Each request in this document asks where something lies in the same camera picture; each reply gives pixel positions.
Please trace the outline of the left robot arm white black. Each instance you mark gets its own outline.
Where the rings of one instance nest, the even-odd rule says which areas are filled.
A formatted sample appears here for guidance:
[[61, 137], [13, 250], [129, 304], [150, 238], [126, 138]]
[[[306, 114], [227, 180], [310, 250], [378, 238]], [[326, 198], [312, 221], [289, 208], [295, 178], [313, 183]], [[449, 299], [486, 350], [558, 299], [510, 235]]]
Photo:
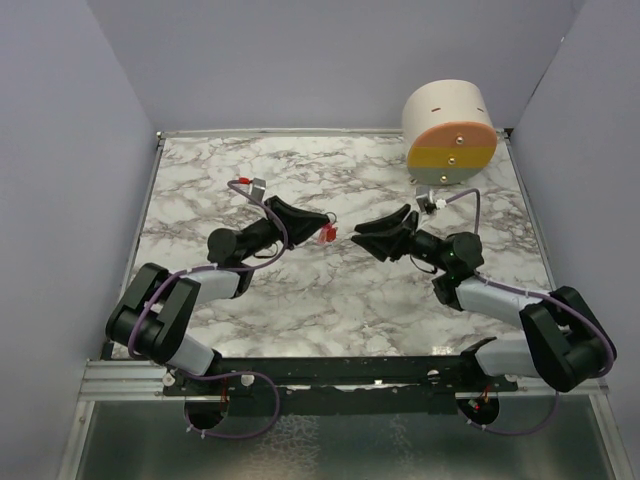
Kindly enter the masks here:
[[195, 392], [214, 392], [221, 380], [215, 365], [221, 354], [187, 334], [194, 308], [240, 297], [256, 270], [244, 263], [247, 258], [278, 242], [291, 249], [330, 224], [328, 215], [292, 207], [277, 196], [263, 206], [266, 216], [251, 225], [218, 228], [209, 235], [207, 265], [175, 273], [154, 263], [143, 265], [107, 321], [107, 338], [144, 359], [186, 372]]

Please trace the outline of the red tag key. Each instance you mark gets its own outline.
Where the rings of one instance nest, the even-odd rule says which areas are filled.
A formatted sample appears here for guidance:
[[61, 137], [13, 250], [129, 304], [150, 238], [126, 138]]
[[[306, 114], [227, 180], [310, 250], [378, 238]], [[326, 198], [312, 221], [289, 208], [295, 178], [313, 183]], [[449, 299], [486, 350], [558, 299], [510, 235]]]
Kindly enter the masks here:
[[317, 242], [321, 245], [332, 243], [337, 237], [337, 227], [334, 224], [328, 223], [324, 225], [319, 232]]

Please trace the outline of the pink strap keyring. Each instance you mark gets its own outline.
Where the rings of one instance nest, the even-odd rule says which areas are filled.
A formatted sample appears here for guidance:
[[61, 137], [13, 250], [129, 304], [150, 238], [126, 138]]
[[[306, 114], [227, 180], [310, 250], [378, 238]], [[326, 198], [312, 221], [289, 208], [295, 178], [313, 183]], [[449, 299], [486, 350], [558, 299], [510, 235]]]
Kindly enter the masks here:
[[327, 215], [327, 218], [328, 218], [328, 222], [326, 224], [331, 223], [331, 224], [334, 224], [336, 226], [337, 215], [334, 212], [327, 212], [326, 215]]

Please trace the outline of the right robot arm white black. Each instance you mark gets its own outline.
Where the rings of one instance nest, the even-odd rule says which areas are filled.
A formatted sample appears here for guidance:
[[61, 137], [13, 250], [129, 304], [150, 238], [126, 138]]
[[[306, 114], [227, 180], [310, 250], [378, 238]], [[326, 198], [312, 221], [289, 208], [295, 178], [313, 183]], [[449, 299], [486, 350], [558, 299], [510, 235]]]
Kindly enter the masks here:
[[523, 331], [521, 339], [488, 340], [469, 349], [473, 358], [459, 367], [461, 383], [469, 390], [483, 390], [495, 376], [516, 375], [540, 378], [566, 393], [607, 375], [614, 365], [613, 342], [576, 289], [525, 290], [482, 277], [482, 243], [476, 233], [439, 238], [420, 229], [418, 213], [403, 206], [356, 225], [352, 240], [381, 262], [410, 256], [431, 265], [441, 304]]

